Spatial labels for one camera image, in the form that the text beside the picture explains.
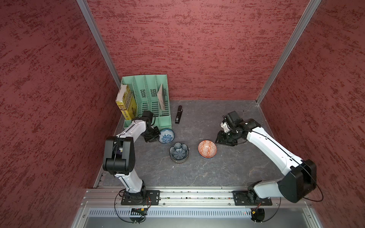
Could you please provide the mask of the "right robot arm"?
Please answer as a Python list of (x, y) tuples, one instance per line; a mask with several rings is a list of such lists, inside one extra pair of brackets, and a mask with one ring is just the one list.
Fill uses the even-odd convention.
[(254, 204), (265, 198), (285, 198), (297, 203), (317, 188), (317, 166), (311, 160), (296, 156), (274, 138), (253, 119), (247, 121), (239, 117), (225, 116), (217, 144), (237, 146), (243, 139), (255, 145), (279, 168), (281, 180), (259, 181), (248, 188), (248, 198)]

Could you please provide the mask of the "blue floral rimmed bowl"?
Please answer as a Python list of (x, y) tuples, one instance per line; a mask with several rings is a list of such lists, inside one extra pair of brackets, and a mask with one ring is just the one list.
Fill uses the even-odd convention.
[(159, 142), (162, 144), (169, 144), (175, 139), (175, 133), (169, 128), (162, 129), (159, 135)]

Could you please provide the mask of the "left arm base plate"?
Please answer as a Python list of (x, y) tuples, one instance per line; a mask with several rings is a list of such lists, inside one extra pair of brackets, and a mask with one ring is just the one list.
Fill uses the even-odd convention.
[(158, 190), (143, 190), (139, 193), (123, 193), (121, 196), (121, 205), (131, 206), (155, 206), (160, 201), (160, 191)]

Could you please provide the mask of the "dark flower-shaped bowl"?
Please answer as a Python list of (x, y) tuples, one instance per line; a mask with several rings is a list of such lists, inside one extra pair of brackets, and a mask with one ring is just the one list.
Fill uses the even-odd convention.
[(169, 150), (169, 155), (171, 159), (182, 160), (188, 159), (189, 157), (189, 149), (188, 146), (184, 143), (176, 143)]

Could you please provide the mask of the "pink striped bowl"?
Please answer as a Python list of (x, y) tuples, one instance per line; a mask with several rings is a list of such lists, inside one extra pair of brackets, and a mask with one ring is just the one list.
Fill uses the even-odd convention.
[(182, 160), (175, 160), (175, 159), (172, 159), (172, 161), (173, 161), (174, 163), (181, 164), (181, 163), (186, 162), (186, 161), (187, 161), (187, 159), (182, 159)]

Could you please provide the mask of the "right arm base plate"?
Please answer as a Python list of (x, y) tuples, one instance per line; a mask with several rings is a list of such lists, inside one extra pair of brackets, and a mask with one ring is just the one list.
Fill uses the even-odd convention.
[(232, 194), (236, 206), (272, 206), (271, 199), (262, 199), (253, 191), (233, 191)]

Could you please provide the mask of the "orange white pattern bowl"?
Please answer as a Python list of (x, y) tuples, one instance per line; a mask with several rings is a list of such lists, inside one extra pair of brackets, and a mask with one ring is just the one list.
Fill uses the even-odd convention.
[(204, 140), (199, 143), (198, 152), (201, 157), (210, 159), (217, 154), (217, 146), (210, 140)]

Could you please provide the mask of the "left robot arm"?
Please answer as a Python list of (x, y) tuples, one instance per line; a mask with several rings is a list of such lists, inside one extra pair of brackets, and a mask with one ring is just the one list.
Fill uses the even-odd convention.
[(137, 118), (122, 133), (106, 139), (102, 168), (122, 182), (125, 187), (125, 197), (130, 201), (146, 200), (144, 181), (139, 178), (135, 170), (135, 141), (140, 136), (146, 142), (157, 139), (160, 131), (151, 123), (151, 118)]

